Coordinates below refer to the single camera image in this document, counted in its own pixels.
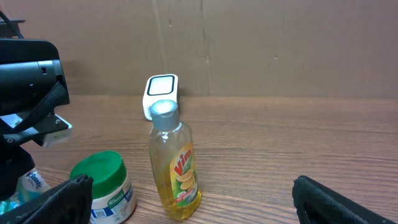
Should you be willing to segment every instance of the silver bottle cap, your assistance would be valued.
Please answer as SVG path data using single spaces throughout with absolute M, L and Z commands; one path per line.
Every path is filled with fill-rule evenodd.
M 178 104 L 172 100 L 159 100 L 150 107 L 154 127 L 158 130 L 172 130 L 180 124 Z

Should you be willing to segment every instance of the plastic jar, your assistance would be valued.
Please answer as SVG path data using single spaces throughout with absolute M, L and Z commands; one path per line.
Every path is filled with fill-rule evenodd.
M 92 224 L 118 224 L 131 215 L 137 199 L 119 153 L 104 151 L 87 157 L 73 168 L 70 177 L 80 174 L 94 179 Z

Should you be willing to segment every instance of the green jar lid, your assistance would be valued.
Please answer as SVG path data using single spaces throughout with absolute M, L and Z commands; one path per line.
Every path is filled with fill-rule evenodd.
M 79 162 L 70 172 L 70 178 L 80 174 L 94 179 L 93 199 L 97 199 L 121 186 L 127 176 L 127 170 L 119 153 L 104 151 Z

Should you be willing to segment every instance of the black strap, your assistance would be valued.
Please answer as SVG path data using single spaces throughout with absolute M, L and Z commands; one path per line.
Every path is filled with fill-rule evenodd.
M 2 134 L 15 134 L 33 127 L 51 113 L 62 102 L 68 93 L 60 82 L 57 82 L 39 104 L 30 112 L 28 117 L 21 121 L 15 128 Z

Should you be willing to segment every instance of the bottle label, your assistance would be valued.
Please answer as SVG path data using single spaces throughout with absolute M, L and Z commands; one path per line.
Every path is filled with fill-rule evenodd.
M 170 163 L 170 178 L 177 206 L 193 202 L 198 194 L 198 171 L 193 155 L 193 144 L 182 147 Z

